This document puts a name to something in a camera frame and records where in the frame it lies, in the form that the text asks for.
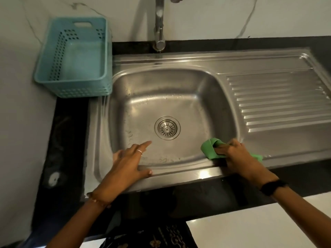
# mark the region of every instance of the black wristband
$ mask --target black wristband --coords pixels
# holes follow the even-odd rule
[[[278,179],[277,181],[264,184],[261,187],[260,191],[266,196],[271,196],[278,187],[285,187],[286,185],[287,185],[286,182]]]

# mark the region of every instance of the black countertop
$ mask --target black countertop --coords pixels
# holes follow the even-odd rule
[[[331,36],[167,41],[164,52],[309,47],[331,73]],[[151,42],[113,43],[113,54],[155,53]],[[57,99],[44,171],[25,247],[45,245],[83,204],[88,99]],[[273,169],[301,196],[331,191],[330,160]],[[60,172],[54,187],[49,176]],[[120,195],[92,226],[87,240],[273,203],[238,175]]]

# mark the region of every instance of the stainless steel sink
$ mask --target stainless steel sink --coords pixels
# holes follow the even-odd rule
[[[85,193],[147,140],[153,176],[128,191],[224,176],[200,151],[210,137],[269,168],[331,158],[331,78],[307,49],[115,56],[113,74],[113,93],[90,99]]]
[[[236,137],[232,112],[215,77],[161,68],[120,75],[109,104],[113,151],[151,140],[141,165],[183,165],[205,159],[201,143]]]

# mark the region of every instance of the chrome faucet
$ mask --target chrome faucet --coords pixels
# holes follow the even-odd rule
[[[156,51],[162,51],[166,47],[166,41],[163,37],[164,0],[155,0],[155,4],[155,44],[153,45],[153,47]]]

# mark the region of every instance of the teal plastic basket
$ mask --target teal plastic basket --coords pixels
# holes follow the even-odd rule
[[[112,43],[102,17],[51,21],[34,79],[62,98],[112,92]]]

